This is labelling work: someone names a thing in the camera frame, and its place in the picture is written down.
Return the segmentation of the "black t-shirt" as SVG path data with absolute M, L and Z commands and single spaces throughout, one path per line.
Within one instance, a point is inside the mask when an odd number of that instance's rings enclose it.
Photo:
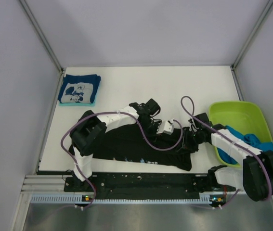
M 182 148 L 184 128 L 174 129 L 171 135 L 162 133 L 149 137 L 137 123 L 125 125 L 105 133 L 93 158 L 175 166 L 189 171 L 192 152 Z

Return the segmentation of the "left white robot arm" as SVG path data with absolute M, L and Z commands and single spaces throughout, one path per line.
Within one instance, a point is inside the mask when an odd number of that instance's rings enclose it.
M 160 106 L 153 99 L 147 103 L 130 103 L 114 114 L 94 115 L 93 111 L 86 111 L 81 119 L 92 117 L 80 123 L 69 134 L 71 145 L 68 150 L 77 161 L 73 169 L 75 186 L 81 191 L 91 187 L 93 154 L 98 151 L 105 133 L 140 122 L 146 136 L 156 135 L 162 121 L 159 119 L 155 122 L 153 117 L 160 111 Z

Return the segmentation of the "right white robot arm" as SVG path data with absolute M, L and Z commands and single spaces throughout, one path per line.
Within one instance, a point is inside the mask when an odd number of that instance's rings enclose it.
M 221 124 L 213 125 L 207 114 L 190 119 L 191 125 L 183 130 L 182 145 L 194 153 L 198 146 L 209 143 L 224 151 L 238 163 L 238 167 L 220 165 L 208 170 L 207 185 L 216 191 L 223 185 L 244 191 L 253 201 L 273 196 L 273 151 L 254 147 Z

